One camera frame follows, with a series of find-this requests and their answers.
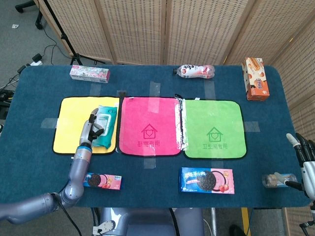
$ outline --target cookie image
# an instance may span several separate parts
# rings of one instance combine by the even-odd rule
[[[250,58],[251,64],[254,67],[255,71],[259,71],[260,70],[260,64],[257,61],[256,58]]]
[[[211,191],[215,185],[216,185],[216,177],[214,174],[210,171],[204,171],[206,173],[205,176],[198,176],[197,180],[199,188],[206,190],[206,191]]]
[[[88,184],[91,187],[97,187],[100,184],[100,176],[92,174],[91,178],[88,180]]]
[[[216,186],[217,186],[217,189],[215,189],[215,186],[214,186],[214,189],[212,189],[212,191],[215,191],[215,192],[221,191],[222,193],[224,193],[226,190],[229,189],[228,185],[226,184],[226,177],[220,171],[212,171],[212,174],[216,178]]]

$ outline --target pink cookie box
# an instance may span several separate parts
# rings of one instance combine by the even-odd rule
[[[83,186],[120,190],[121,176],[87,173]]]

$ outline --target pink towel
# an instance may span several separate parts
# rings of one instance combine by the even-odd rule
[[[180,143],[177,99],[127,97],[123,100],[119,135],[119,147],[123,153],[176,155],[181,151]]]

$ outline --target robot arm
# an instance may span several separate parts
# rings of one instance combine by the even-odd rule
[[[285,182],[286,185],[303,190],[305,195],[315,200],[315,145],[311,140],[306,140],[302,135],[296,133],[297,141],[291,134],[286,134],[287,139],[293,145],[302,172],[302,184],[292,181]]]
[[[22,224],[58,210],[58,204],[69,208],[80,200],[92,155],[92,141],[104,132],[98,124],[94,124],[97,112],[98,109],[93,110],[89,120],[83,125],[80,145],[72,161],[68,184],[61,193],[45,193],[18,203],[0,204],[0,221],[6,219],[12,224]],[[96,132],[93,131],[93,126],[98,129]]]

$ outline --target plastic bottle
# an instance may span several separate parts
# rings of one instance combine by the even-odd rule
[[[294,174],[281,174],[286,180],[297,182],[297,178]],[[276,175],[270,174],[270,175],[263,175],[262,176],[262,184],[266,188],[282,188],[282,187],[288,187],[284,183],[281,183],[278,181]]]
[[[182,65],[173,69],[173,73],[183,78],[210,79],[215,75],[215,68],[211,65]]]

